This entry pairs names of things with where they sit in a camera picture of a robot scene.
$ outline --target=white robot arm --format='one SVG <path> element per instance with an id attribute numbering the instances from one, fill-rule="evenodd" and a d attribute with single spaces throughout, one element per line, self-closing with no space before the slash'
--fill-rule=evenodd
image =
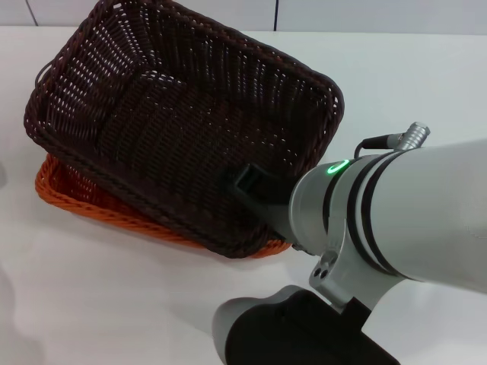
<path id="1" fill-rule="evenodd" d="M 353 159 L 319 165 L 298 181 L 279 182 L 249 166 L 232 192 L 296 249 L 319 256 L 310 285 L 338 314 L 355 302 L 372 311 L 405 279 L 487 293 L 487 143 L 421 148 L 428 135 L 428 127 L 414 123 L 403 134 L 369 138 Z M 392 151 L 359 157 L 360 148 Z M 266 195 L 267 186 L 278 188 Z M 296 291 L 223 305 L 214 321 L 222 360 L 242 314 Z"/>

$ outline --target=dark brown wicker basket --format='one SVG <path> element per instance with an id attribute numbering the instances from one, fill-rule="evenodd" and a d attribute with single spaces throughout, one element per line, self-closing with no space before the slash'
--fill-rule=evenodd
<path id="1" fill-rule="evenodd" d="M 252 255 L 272 230 L 221 188 L 228 167 L 314 167 L 340 89 L 168 0 L 103 0 L 40 73 L 24 118 L 48 152 L 190 240 Z"/>

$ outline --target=orange wicker basket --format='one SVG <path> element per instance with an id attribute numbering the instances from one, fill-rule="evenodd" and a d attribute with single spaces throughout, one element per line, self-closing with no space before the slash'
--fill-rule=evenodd
<path id="1" fill-rule="evenodd" d="M 51 154 L 47 154 L 37 173 L 36 191 L 42 200 L 66 211 L 161 240 L 198 249 L 204 248 L 155 223 Z M 289 246 L 280 240 L 270 240 L 251 257 L 258 259 L 275 255 L 285 251 Z"/>

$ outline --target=wall tile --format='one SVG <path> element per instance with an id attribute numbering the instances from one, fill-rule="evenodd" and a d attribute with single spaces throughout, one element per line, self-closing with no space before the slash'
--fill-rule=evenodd
<path id="1" fill-rule="evenodd" d="M 34 25 L 25 0 L 0 0 L 0 25 Z"/>
<path id="2" fill-rule="evenodd" d="M 97 3 L 97 0 L 29 1 L 39 25 L 72 26 L 79 25 Z M 180 0 L 179 3 L 239 30 L 272 30 L 274 26 L 275 0 Z"/>
<path id="3" fill-rule="evenodd" d="M 278 30 L 487 34 L 484 0 L 280 0 Z"/>

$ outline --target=white table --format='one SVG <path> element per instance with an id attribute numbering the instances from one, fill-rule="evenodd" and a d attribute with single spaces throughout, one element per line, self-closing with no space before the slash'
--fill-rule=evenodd
<path id="1" fill-rule="evenodd" d="M 216 307 L 287 284 L 307 287 L 317 259 L 288 250 L 231 261 L 37 198 L 33 180 L 45 153 L 24 133 L 24 107 L 37 72 L 73 31 L 0 27 L 0 363 L 218 364 Z M 325 160 L 413 121 L 431 127 L 427 145 L 487 138 L 485 36 L 249 35 L 342 88 L 345 118 Z M 486 329 L 487 296 L 407 282 L 385 296 L 364 330 L 402 364 L 467 365 L 487 362 Z"/>

